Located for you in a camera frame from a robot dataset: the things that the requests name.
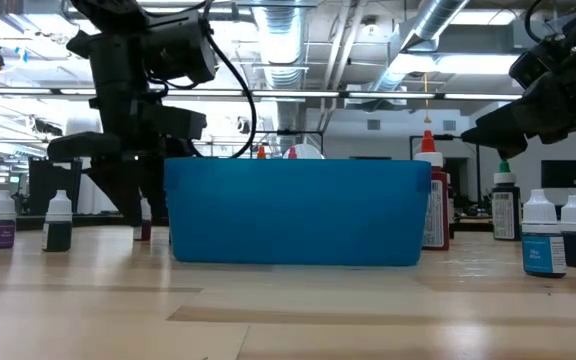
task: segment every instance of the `blue container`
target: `blue container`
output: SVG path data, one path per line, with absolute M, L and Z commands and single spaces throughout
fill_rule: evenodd
M 179 261 L 407 266 L 421 253 L 430 164 L 170 159 L 165 188 Z

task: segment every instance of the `wooden table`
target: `wooden table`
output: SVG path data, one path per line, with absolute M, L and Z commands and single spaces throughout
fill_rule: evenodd
M 576 269 L 529 277 L 490 234 L 409 268 L 180 264 L 131 235 L 0 250 L 0 359 L 576 360 Z

